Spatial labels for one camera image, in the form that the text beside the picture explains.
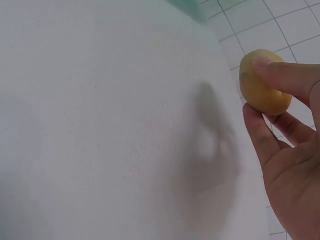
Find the fingernail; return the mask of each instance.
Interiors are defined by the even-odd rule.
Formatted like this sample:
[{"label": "fingernail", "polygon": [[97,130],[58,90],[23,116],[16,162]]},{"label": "fingernail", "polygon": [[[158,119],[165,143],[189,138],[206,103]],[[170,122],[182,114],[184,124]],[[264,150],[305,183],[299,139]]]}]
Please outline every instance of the fingernail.
[{"label": "fingernail", "polygon": [[256,67],[260,67],[260,68],[264,68],[268,64],[273,63],[273,62],[274,61],[272,61],[270,58],[268,58],[266,56],[262,56],[262,55],[258,55],[253,58],[253,65]]}]

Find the hand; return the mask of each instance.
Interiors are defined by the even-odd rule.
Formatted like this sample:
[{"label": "hand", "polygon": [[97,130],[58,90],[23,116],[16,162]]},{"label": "hand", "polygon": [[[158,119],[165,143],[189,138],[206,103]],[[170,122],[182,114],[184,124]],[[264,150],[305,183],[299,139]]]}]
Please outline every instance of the hand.
[{"label": "hand", "polygon": [[[320,129],[320,64],[271,62],[258,56],[253,65],[273,88],[292,94],[310,108]],[[290,147],[248,104],[243,116],[274,213],[293,240],[320,240],[320,132],[287,112],[266,116],[294,145]]]}]

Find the finger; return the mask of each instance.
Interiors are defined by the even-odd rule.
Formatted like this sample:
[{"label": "finger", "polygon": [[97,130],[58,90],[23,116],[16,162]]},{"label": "finger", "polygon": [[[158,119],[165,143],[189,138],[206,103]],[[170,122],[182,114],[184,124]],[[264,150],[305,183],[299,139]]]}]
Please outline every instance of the finger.
[{"label": "finger", "polygon": [[294,146],[307,142],[315,133],[313,129],[300,122],[290,113],[266,118],[288,139]]},{"label": "finger", "polygon": [[320,64],[272,62],[265,56],[253,60],[254,71],[273,88],[309,100],[311,89],[320,80]]},{"label": "finger", "polygon": [[243,118],[263,169],[281,148],[277,138],[266,125],[262,114],[247,103],[243,106]]}]

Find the yellow potato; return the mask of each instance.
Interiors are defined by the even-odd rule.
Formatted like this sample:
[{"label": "yellow potato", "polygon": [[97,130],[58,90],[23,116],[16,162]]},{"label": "yellow potato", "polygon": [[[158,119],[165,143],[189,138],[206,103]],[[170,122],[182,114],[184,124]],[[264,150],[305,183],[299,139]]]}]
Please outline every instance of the yellow potato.
[{"label": "yellow potato", "polygon": [[292,96],[275,90],[254,72],[253,59],[258,55],[266,56],[274,62],[283,62],[280,56],[263,49],[245,55],[239,69],[241,93],[248,104],[259,112],[269,116],[283,114],[288,109]]}]

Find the white fabric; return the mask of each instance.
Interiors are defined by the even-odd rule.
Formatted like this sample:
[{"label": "white fabric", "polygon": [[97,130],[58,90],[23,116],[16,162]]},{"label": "white fabric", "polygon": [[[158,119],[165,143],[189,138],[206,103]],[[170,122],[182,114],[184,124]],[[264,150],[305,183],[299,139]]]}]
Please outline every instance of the white fabric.
[{"label": "white fabric", "polygon": [[0,3],[0,235],[266,240],[219,44],[165,0]]}]

